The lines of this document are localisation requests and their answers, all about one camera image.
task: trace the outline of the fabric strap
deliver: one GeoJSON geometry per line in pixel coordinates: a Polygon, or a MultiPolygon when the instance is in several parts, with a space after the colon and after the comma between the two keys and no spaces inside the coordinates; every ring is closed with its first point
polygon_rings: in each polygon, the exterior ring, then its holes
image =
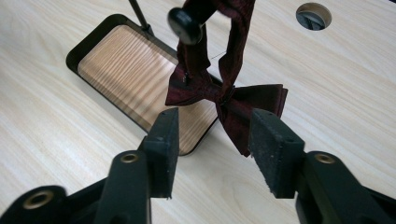
{"type": "Polygon", "coordinates": [[[254,0],[187,0],[183,7],[194,1],[206,1],[232,21],[224,56],[219,59],[222,83],[216,82],[207,72],[206,27],[197,45],[177,46],[178,65],[169,80],[166,105],[191,105],[206,99],[216,104],[218,117],[239,152],[248,156],[248,134],[253,108],[282,114],[287,90],[280,84],[235,88],[234,83],[241,70],[243,52],[254,8],[254,0]]]}

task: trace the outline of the bow tie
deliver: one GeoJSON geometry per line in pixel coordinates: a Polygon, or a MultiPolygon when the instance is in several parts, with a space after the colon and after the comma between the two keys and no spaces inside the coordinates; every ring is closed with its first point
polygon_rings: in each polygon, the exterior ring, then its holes
{"type": "MultiPolygon", "coordinates": [[[[184,7],[193,1],[203,0],[187,1],[184,7]]],[[[178,65],[170,76],[165,104],[191,105],[203,99],[214,102],[225,132],[239,152],[247,157],[250,154],[248,133],[253,108],[268,110],[280,117],[288,91],[280,84],[234,87],[242,67],[254,0],[228,0],[229,4],[224,3],[227,0],[206,1],[232,19],[227,52],[219,60],[222,83],[212,78],[206,70],[210,62],[204,25],[203,38],[198,44],[178,43],[178,65]]]]}

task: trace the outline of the brass insert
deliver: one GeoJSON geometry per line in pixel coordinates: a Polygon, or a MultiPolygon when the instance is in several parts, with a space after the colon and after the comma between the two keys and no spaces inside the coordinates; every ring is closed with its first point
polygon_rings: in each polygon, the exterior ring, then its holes
{"type": "Polygon", "coordinates": [[[335,160],[326,154],[320,154],[320,153],[316,154],[315,159],[317,159],[317,161],[320,161],[323,163],[328,163],[328,164],[335,163],[335,160]]]}
{"type": "Polygon", "coordinates": [[[53,198],[53,192],[50,190],[41,190],[34,195],[30,196],[23,203],[24,209],[35,209],[49,203],[53,198]]]}
{"type": "Polygon", "coordinates": [[[125,156],[121,157],[121,161],[125,163],[134,162],[139,159],[138,156],[135,154],[126,154],[125,156]]]}

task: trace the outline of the black knob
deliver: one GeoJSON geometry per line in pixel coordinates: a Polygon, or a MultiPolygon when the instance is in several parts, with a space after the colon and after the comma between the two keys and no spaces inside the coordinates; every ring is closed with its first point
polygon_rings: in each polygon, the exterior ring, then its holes
{"type": "Polygon", "coordinates": [[[168,22],[181,42],[195,45],[202,39],[202,26],[215,12],[216,8],[210,2],[198,0],[186,7],[170,10],[168,22]]]}

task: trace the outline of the wooden table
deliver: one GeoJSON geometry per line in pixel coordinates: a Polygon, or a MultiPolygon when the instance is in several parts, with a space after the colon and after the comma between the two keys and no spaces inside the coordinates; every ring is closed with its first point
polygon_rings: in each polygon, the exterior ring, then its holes
{"type": "MultiPolygon", "coordinates": [[[[318,0],[332,13],[319,32],[295,19],[303,0],[257,1],[237,86],[283,83],[282,119],[305,151],[337,155],[359,181],[396,198],[396,5],[318,0]]],[[[140,1],[154,33],[177,44],[165,22],[181,0],[140,1]]],[[[105,17],[137,22],[128,1],[0,3],[0,213],[24,192],[60,185],[73,193],[105,177],[112,158],[145,135],[73,74],[65,57],[105,17]]],[[[208,22],[210,71],[229,20],[208,22]]],[[[219,123],[179,158],[170,201],[152,200],[153,223],[297,223],[294,200],[276,200],[254,160],[219,123]]]]}

